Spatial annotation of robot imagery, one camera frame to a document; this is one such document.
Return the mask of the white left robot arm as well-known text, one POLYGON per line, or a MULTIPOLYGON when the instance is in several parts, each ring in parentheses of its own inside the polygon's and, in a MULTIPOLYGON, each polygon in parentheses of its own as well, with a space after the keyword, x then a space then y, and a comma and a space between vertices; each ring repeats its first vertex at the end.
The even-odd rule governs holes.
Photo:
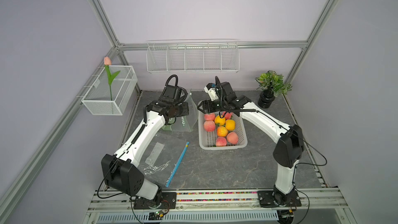
POLYGON ((138 167, 157 132, 170 119, 189 115, 188 95, 182 87, 165 86, 158 100, 145 106, 143 120, 130 138, 113 155, 106 154, 102 158, 101 186, 107 185, 130 197, 160 202, 161 187, 145 179, 138 167))

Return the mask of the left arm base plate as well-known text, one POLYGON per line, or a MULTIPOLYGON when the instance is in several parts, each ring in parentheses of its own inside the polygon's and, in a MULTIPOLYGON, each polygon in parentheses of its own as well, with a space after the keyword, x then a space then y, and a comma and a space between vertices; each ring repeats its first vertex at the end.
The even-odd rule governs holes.
POLYGON ((154 199, 149 200, 143 197, 137 197, 134 200, 134 209, 175 209, 177 203, 177 193, 174 191, 160 192, 154 199))

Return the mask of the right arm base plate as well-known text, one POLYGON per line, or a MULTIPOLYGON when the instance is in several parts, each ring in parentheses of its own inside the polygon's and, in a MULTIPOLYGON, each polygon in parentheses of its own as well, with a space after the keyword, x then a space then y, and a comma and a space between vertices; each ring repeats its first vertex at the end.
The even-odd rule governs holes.
POLYGON ((296 190, 292 190, 287 195, 278 189, 258 191, 259 204, 263 208, 275 207, 301 207, 302 203, 296 190))

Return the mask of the orange peach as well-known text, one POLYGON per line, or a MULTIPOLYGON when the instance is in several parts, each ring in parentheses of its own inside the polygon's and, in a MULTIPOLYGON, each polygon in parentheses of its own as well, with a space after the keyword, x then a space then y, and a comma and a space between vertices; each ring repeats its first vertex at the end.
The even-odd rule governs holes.
POLYGON ((219 126, 217 128, 217 136, 218 137, 226 137, 229 134, 229 131, 226 127, 224 126, 219 126))

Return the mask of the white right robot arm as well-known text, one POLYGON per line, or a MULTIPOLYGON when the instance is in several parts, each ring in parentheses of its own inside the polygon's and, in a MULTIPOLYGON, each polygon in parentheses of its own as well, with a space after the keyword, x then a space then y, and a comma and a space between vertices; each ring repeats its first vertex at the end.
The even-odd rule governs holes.
POLYGON ((271 199, 267 203, 260 201, 263 207, 286 206, 296 199, 295 170, 304 152, 302 129, 296 124, 288 125, 277 120, 250 98, 237 96, 228 82, 209 83, 204 90, 210 99, 199 103, 201 113, 233 113, 254 124, 276 144, 273 157, 277 162, 277 178, 271 199))

